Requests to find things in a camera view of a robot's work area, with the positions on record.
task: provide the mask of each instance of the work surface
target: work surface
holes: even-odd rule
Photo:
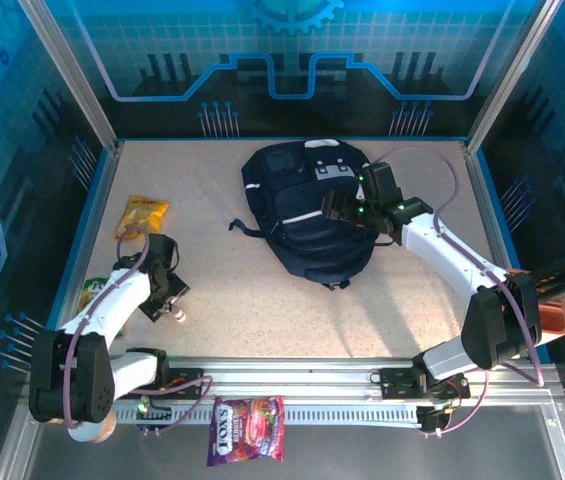
[[[129,195],[171,203],[163,233],[180,246],[178,275],[191,287],[178,324],[151,323],[139,310],[112,353],[157,347],[176,356],[410,357],[460,333],[466,306],[424,261],[397,245],[378,247],[346,290],[331,292],[286,272],[264,240],[229,232],[234,218],[257,228],[240,169],[257,149],[244,141],[126,142],[87,278],[106,277],[115,263],[113,237]],[[490,258],[480,214],[457,142],[351,141],[369,159],[407,145],[426,145],[453,160],[460,194],[443,215],[447,226]],[[448,167],[428,152],[389,161],[405,198],[437,208],[453,190]],[[127,242],[123,254],[141,249]]]

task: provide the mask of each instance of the glass panel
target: glass panel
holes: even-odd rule
[[[27,318],[47,322],[100,150],[17,2],[0,2],[0,448],[38,329]]]
[[[522,268],[565,258],[565,1],[483,152]],[[565,385],[565,337],[549,352]]]
[[[464,136],[536,0],[49,2],[119,136]]]

